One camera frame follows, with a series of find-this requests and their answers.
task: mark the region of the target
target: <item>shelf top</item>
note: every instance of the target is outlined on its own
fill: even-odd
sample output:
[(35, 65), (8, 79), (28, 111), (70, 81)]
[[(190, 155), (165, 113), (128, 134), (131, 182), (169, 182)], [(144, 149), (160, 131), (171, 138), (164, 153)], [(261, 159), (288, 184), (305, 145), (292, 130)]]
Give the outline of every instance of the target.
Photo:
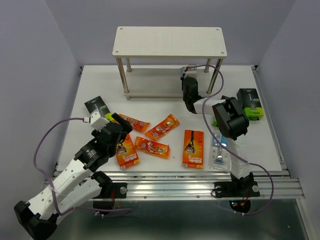
[(119, 26), (113, 45), (115, 58), (225, 59), (220, 27)]

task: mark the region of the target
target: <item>cable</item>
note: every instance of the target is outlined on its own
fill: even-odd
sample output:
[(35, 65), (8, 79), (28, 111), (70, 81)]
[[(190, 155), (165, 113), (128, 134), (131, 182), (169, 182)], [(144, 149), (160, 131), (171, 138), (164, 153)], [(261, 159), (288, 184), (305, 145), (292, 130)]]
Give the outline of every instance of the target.
[(45, 140), (45, 138), (47, 137), (47, 135), (56, 127), (58, 126), (59, 124), (61, 123), (64, 123), (64, 122), (68, 122), (68, 121), (71, 121), (71, 120), (82, 120), (84, 122), (84, 118), (82, 117), (72, 117), (72, 118), (67, 118), (67, 119), (64, 119), (64, 120), (61, 120), (61, 121), (58, 121), (55, 125), (53, 125), (46, 133), (45, 135), (42, 137), (42, 139), (40, 140), (38, 146), (36, 147), (35, 149), (35, 152), (34, 152), (34, 155), (33, 155), (33, 165), (35, 167), (35, 169), (37, 169), (39, 172), (41, 172), (45, 179), (49, 182), (49, 185), (51, 186), (51, 192), (52, 192), (52, 198), (53, 198), (53, 204), (54, 204), (54, 207), (55, 207), (55, 210), (56, 212), (58, 213), (58, 215), (60, 216), (63, 216), (63, 215), (66, 215), (67, 213), (71, 212), (72, 210), (75, 210), (75, 209), (81, 209), (81, 210), (91, 210), (91, 211), (95, 211), (95, 212), (110, 212), (110, 213), (113, 213), (113, 212), (123, 212), (125, 211), (124, 213), (121, 213), (119, 215), (107, 215), (105, 217), (107, 218), (114, 218), (114, 217), (120, 217), (120, 216), (123, 216), (123, 215), (126, 215), (128, 213), (130, 213), (132, 211), (131, 208), (120, 208), (120, 209), (98, 209), (98, 208), (93, 208), (93, 207), (83, 207), (83, 206), (76, 206), (76, 207), (72, 207), (72, 208), (69, 208), (67, 209), (66, 211), (64, 212), (61, 212), (59, 210), (59, 206), (58, 206), (58, 201), (57, 201), (57, 196), (56, 196), (56, 192), (55, 192), (55, 186), (54, 186), (54, 183), (53, 181), (51, 180), (51, 177), (49, 176), (49, 174), (42, 168), (38, 167), (37, 165), (37, 154), (38, 154), (38, 151), (39, 151), (39, 148), (41, 146), (41, 144), (43, 143), (43, 141)]
[(251, 165), (251, 166), (257, 166), (257, 167), (261, 168), (263, 171), (265, 171), (265, 173), (267, 174), (267, 176), (268, 176), (269, 179), (270, 179), (270, 182), (271, 182), (271, 194), (270, 194), (270, 198), (269, 198), (268, 202), (267, 202), (262, 208), (260, 208), (259, 210), (253, 211), (253, 212), (249, 212), (249, 213), (245, 213), (244, 215), (254, 215), (254, 214), (260, 213), (260, 212), (263, 211), (267, 206), (269, 206), (269, 204), (271, 203), (271, 200), (272, 200), (272, 198), (273, 198), (273, 196), (274, 196), (274, 191), (275, 191), (274, 181), (273, 181), (270, 173), (269, 173), (269, 172), (267, 171), (267, 169), (265, 169), (263, 166), (261, 166), (261, 165), (259, 165), (259, 164), (257, 164), (257, 163), (248, 162), (248, 161), (245, 160), (243, 157), (237, 155), (236, 153), (232, 152), (229, 148), (225, 147), (225, 146), (215, 137), (215, 134), (212, 132), (212, 130), (211, 130), (211, 128), (210, 128), (210, 125), (208, 124), (206, 115), (205, 115), (205, 104), (206, 104), (206, 102), (207, 102), (210, 98), (216, 96), (217, 94), (219, 94), (219, 93), (221, 92), (222, 88), (224, 87), (225, 80), (224, 80), (224, 76), (222, 75), (221, 71), (220, 71), (218, 68), (216, 68), (215, 66), (213, 66), (213, 65), (202, 64), (202, 65), (196, 65), (196, 66), (188, 66), (188, 67), (186, 68), (186, 71), (187, 71), (188, 69), (199, 68), (199, 67), (211, 67), (211, 68), (214, 68), (214, 69), (219, 73), (219, 75), (221, 76), (221, 87), (220, 87), (220, 89), (219, 89), (216, 93), (208, 96), (208, 97), (203, 101), (203, 104), (202, 104), (202, 117), (203, 117), (204, 123), (205, 123), (206, 127), (208, 128), (210, 134), (212, 135), (213, 139), (216, 140), (216, 142), (217, 142), (224, 150), (226, 150), (227, 152), (229, 152), (230, 154), (232, 154), (232, 155), (235, 156), (236, 158), (240, 159), (240, 160), (243, 161), (244, 163), (249, 164), (249, 165)]

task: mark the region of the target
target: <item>cable connector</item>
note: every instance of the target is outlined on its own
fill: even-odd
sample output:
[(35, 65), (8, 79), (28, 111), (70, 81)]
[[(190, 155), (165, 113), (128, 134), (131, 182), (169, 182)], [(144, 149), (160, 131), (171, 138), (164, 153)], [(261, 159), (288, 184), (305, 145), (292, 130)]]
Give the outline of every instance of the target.
[(83, 118), (83, 122), (84, 122), (84, 123), (90, 123), (90, 117), (85, 116), (85, 117)]

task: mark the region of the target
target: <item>screw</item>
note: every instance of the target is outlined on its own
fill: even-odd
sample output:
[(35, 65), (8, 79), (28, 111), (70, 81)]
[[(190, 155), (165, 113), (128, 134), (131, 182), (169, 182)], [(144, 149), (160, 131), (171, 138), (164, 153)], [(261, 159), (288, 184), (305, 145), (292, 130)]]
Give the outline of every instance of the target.
[(259, 192), (259, 187), (258, 187), (257, 185), (253, 185), (253, 186), (252, 186), (252, 190), (253, 190), (255, 193), (257, 193), (257, 192)]
[(124, 187), (124, 186), (122, 186), (121, 188), (120, 188), (120, 193), (121, 194), (125, 194), (127, 192), (127, 189)]

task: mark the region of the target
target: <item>box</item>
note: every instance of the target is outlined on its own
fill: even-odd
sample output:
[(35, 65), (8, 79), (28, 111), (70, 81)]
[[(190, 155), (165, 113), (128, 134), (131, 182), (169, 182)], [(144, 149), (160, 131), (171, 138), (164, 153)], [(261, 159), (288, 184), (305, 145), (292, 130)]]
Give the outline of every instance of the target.
[(129, 134), (123, 143), (117, 145), (115, 157), (121, 170), (140, 163), (136, 148)]
[(204, 167), (204, 132), (184, 131), (182, 166), (202, 169)]
[(260, 120), (265, 115), (255, 88), (240, 88), (236, 96), (248, 119)]
[(97, 96), (84, 103), (86, 109), (92, 114), (95, 110), (98, 110), (101, 116), (104, 116), (109, 122), (115, 122), (114, 118), (111, 116), (108, 107), (102, 100), (101, 96)]

